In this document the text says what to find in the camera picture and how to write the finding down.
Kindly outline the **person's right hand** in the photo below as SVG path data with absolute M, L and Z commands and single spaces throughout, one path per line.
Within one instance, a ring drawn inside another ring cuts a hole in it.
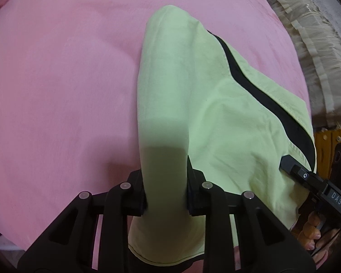
M 337 229 L 333 229 L 322 236 L 320 229 L 317 228 L 320 223 L 320 217 L 312 212 L 308 215 L 307 222 L 303 225 L 302 231 L 298 235 L 298 241 L 307 251 L 316 250 L 312 257 L 315 263 L 327 259 L 328 250 L 336 242 L 336 235 L 338 233 Z

